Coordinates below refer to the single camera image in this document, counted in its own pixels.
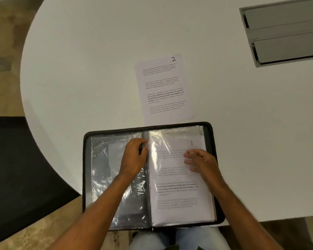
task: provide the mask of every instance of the floor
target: floor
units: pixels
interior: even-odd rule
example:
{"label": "floor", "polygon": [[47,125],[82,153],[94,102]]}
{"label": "floor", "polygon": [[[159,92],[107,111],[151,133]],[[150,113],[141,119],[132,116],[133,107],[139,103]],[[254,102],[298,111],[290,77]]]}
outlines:
{"label": "floor", "polygon": [[[21,54],[30,24],[43,0],[0,1],[0,116],[24,116],[20,94]],[[47,249],[81,214],[81,197],[56,210],[0,243],[0,250]],[[297,220],[273,221],[264,226],[275,238],[287,240],[282,231],[291,231]],[[313,217],[306,218],[313,241]],[[222,229],[231,242],[229,227]],[[109,232],[102,249],[127,249],[129,231]]]}

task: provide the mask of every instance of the paper with number 1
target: paper with number 1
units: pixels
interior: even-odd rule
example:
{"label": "paper with number 1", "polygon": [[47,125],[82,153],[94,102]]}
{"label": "paper with number 1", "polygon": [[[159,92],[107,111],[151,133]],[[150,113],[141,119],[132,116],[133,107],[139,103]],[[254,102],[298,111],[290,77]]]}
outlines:
{"label": "paper with number 1", "polygon": [[146,126],[194,117],[181,55],[137,62],[134,68]]}

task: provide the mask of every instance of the black surface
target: black surface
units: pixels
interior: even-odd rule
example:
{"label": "black surface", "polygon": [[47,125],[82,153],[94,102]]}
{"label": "black surface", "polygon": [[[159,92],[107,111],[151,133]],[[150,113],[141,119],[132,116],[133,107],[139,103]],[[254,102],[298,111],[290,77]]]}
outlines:
{"label": "black surface", "polygon": [[0,241],[78,197],[38,149],[24,117],[0,117]]}
{"label": "black surface", "polygon": [[[86,192],[90,191],[90,181],[91,181],[91,175],[88,172],[91,172],[90,168],[88,166],[91,165],[91,162],[86,163],[86,140],[90,136],[94,135],[109,135],[109,134],[122,134],[122,133],[130,133],[130,132],[143,132],[143,131],[151,131],[151,130],[161,130],[161,129],[171,129],[171,128],[179,128],[179,127],[188,127],[188,126],[203,126],[204,129],[204,138],[205,138],[205,145],[206,145],[206,151],[212,154],[216,160],[217,159],[217,151],[216,151],[216,144],[215,139],[213,135],[213,128],[212,125],[208,122],[194,122],[194,123],[184,123],[184,124],[173,124],[173,125],[159,125],[159,126],[147,126],[147,127],[137,127],[137,128],[130,128],[130,129],[119,129],[119,130],[106,130],[106,131],[92,131],[85,134],[83,138],[83,154],[82,154],[82,174],[83,174],[83,180],[82,180],[82,211],[84,212],[86,210]],[[183,227],[192,227],[192,226],[203,226],[203,225],[217,225],[221,224],[225,220],[225,214],[223,210],[221,209],[221,206],[214,197],[215,202],[215,211],[216,211],[216,221],[214,222],[205,222],[205,223],[195,223],[195,224],[183,224],[181,226]],[[154,232],[159,232],[164,229],[164,227],[153,227],[152,228]]]}

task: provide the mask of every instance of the person's leg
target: person's leg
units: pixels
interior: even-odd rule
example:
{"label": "person's leg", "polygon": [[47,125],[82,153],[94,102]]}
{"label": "person's leg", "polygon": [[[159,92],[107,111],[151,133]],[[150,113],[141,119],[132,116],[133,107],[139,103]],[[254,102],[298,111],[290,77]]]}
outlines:
{"label": "person's leg", "polygon": [[182,250],[230,250],[217,227],[191,227],[176,231],[176,244]]}
{"label": "person's leg", "polygon": [[129,250],[163,250],[168,246],[169,239],[167,239],[166,235],[152,232],[138,232],[132,240]]}

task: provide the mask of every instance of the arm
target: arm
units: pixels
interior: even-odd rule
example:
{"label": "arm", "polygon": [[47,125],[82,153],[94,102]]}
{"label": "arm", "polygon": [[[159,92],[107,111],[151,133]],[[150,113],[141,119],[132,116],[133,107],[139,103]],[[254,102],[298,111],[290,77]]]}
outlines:
{"label": "arm", "polygon": [[184,163],[190,165],[191,171],[200,173],[210,192],[219,201],[243,249],[283,250],[225,183],[213,155],[192,149],[188,150],[184,157]]}
{"label": "arm", "polygon": [[141,143],[147,143],[147,140],[130,140],[114,181],[49,250],[100,250],[125,190],[145,164],[147,147],[139,155]]}

